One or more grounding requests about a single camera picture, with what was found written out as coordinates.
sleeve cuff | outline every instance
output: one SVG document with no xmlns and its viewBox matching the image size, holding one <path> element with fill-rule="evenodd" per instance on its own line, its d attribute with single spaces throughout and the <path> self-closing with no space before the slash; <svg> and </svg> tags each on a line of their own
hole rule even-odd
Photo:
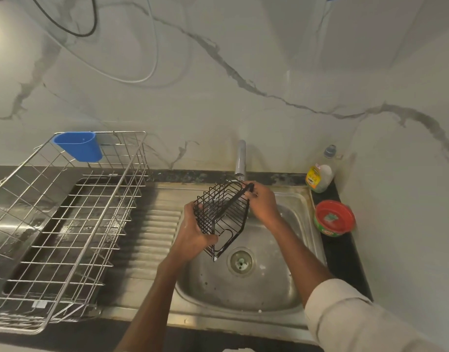
<svg viewBox="0 0 449 352">
<path fill-rule="evenodd" d="M 304 312 L 308 328 L 316 341 L 318 341 L 317 328 L 324 313 L 337 303 L 347 299 L 360 299 L 371 303 L 366 296 L 340 279 L 329 279 L 315 287 L 306 303 Z"/>
</svg>

hand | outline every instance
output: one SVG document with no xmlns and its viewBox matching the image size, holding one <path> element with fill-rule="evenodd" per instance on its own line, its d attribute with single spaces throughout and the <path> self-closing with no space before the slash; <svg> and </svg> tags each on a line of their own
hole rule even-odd
<svg viewBox="0 0 449 352">
<path fill-rule="evenodd" d="M 180 264 L 195 258 L 206 247 L 218 242 L 218 236 L 203 234 L 193 213 L 193 201 L 184 206 L 184 220 L 169 255 Z"/>
<path fill-rule="evenodd" d="M 246 191 L 245 196 L 249 199 L 249 205 L 254 215 L 265 225 L 266 228 L 273 227 L 281 222 L 282 218 L 277 208 L 277 201 L 272 190 L 265 185 L 257 182 L 244 182 L 245 184 L 254 183 L 253 192 Z"/>
</svg>

blue cup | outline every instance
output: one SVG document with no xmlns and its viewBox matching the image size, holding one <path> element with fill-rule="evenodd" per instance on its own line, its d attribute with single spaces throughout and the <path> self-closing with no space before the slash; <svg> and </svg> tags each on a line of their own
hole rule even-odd
<svg viewBox="0 0 449 352">
<path fill-rule="evenodd" d="M 103 157 L 94 132 L 60 133 L 55 136 L 53 143 L 79 162 L 98 162 Z"/>
</svg>

stainless steel sink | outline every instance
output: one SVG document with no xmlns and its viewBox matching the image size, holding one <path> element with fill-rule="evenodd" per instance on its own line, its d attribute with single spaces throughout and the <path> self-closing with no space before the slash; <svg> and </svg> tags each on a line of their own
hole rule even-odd
<svg viewBox="0 0 449 352">
<path fill-rule="evenodd" d="M 177 234 L 183 206 L 208 188 L 208 184 L 154 183 L 143 193 L 100 292 L 101 317 L 133 319 Z M 272 190 L 281 215 L 325 264 L 321 237 L 312 225 L 309 189 Z M 313 342 L 278 245 L 252 215 L 216 262 L 204 252 L 184 268 L 168 325 Z"/>
<path fill-rule="evenodd" d="M 282 205 L 278 210 L 301 238 L 303 227 L 297 215 Z M 301 305 L 277 242 L 253 215 L 216 262 L 206 253 L 192 260 L 177 289 L 186 299 L 240 311 L 279 311 Z"/>
</svg>

chrome faucet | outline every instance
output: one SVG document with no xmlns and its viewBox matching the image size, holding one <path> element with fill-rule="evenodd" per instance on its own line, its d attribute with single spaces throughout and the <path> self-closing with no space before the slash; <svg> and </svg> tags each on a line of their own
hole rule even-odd
<svg viewBox="0 0 449 352">
<path fill-rule="evenodd" d="M 246 180 L 246 142 L 243 139 L 238 142 L 238 159 L 234 176 L 239 180 Z"/>
</svg>

